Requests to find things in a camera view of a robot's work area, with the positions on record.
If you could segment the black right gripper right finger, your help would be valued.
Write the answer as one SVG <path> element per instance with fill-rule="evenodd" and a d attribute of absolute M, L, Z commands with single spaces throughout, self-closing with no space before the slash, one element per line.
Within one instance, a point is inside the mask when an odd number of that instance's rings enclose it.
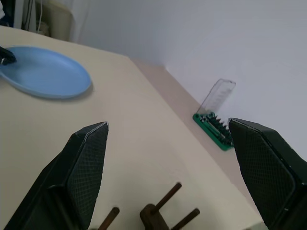
<path fill-rule="evenodd" d="M 307 228 L 307 163 L 275 130 L 231 118 L 229 129 L 245 185 L 270 230 Z"/>

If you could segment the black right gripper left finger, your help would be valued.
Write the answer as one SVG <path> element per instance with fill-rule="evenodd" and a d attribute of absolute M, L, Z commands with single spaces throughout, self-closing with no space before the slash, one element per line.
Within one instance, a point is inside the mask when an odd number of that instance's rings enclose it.
<path fill-rule="evenodd" d="M 108 122 L 73 133 L 41 171 L 6 230 L 86 230 L 99 194 Z"/>

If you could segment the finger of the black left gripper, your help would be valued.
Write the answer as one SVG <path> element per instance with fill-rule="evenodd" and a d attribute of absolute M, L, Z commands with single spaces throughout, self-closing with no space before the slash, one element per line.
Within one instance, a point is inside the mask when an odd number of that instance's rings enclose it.
<path fill-rule="evenodd" d="M 0 65 L 8 65 L 16 61 L 16 57 L 11 51 L 0 47 Z"/>

